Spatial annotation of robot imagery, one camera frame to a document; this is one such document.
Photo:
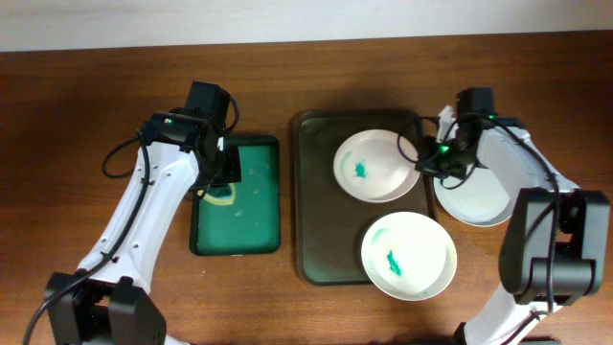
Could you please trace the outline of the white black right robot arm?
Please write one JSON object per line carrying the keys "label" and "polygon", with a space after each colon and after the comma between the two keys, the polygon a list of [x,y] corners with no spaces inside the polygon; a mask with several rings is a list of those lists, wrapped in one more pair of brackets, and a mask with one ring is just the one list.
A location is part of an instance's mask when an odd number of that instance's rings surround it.
{"label": "white black right robot arm", "polygon": [[500,285],[456,344],[518,344],[546,317],[595,294],[604,275],[609,199],[564,177],[517,119],[498,115],[489,87],[456,96],[452,115],[432,118],[437,135],[418,140],[416,168],[462,188],[492,172],[512,208],[499,259]]}

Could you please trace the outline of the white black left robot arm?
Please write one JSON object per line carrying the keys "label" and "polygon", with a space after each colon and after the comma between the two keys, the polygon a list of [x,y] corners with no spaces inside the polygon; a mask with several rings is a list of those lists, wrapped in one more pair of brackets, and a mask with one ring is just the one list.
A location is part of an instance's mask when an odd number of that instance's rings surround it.
{"label": "white black left robot arm", "polygon": [[237,101],[195,81],[182,107],[154,113],[137,130],[136,164],[102,235],[75,273],[54,273],[23,336],[49,316],[57,344],[174,344],[149,294],[157,257],[187,193],[240,180],[238,149],[224,139]]}

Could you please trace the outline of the white plate with green stain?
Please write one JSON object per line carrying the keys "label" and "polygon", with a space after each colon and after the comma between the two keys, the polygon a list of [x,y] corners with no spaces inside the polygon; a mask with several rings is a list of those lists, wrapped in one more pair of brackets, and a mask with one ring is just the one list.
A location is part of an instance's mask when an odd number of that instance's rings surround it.
{"label": "white plate with green stain", "polygon": [[422,301],[443,292],[457,265],[455,244],[433,219],[395,212],[377,219],[365,232],[360,258],[370,281],[402,301]]}

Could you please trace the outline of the pink-white plate with stain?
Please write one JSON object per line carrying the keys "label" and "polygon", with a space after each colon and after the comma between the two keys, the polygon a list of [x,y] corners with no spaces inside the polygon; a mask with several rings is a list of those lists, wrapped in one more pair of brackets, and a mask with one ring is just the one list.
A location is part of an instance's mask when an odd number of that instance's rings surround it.
{"label": "pink-white plate with stain", "polygon": [[407,194],[420,179],[414,145],[397,133],[369,129],[346,139],[334,154],[332,170],[350,196],[385,203]]}

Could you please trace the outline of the grey plate with green stain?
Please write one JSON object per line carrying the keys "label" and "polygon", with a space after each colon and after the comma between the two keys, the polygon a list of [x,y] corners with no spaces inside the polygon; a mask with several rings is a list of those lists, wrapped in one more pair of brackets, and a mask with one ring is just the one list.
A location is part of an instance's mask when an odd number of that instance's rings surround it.
{"label": "grey plate with green stain", "polygon": [[491,227],[511,217],[511,198],[496,175],[489,169],[476,168],[460,187],[455,177],[434,178],[434,191],[444,210],[453,218],[478,227]]}

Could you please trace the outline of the green yellow sponge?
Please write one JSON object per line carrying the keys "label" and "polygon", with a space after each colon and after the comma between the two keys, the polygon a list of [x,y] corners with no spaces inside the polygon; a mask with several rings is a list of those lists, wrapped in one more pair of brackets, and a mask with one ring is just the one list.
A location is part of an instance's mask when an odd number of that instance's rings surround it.
{"label": "green yellow sponge", "polygon": [[209,187],[207,191],[200,190],[196,195],[215,206],[230,206],[236,200],[236,185],[234,183]]}

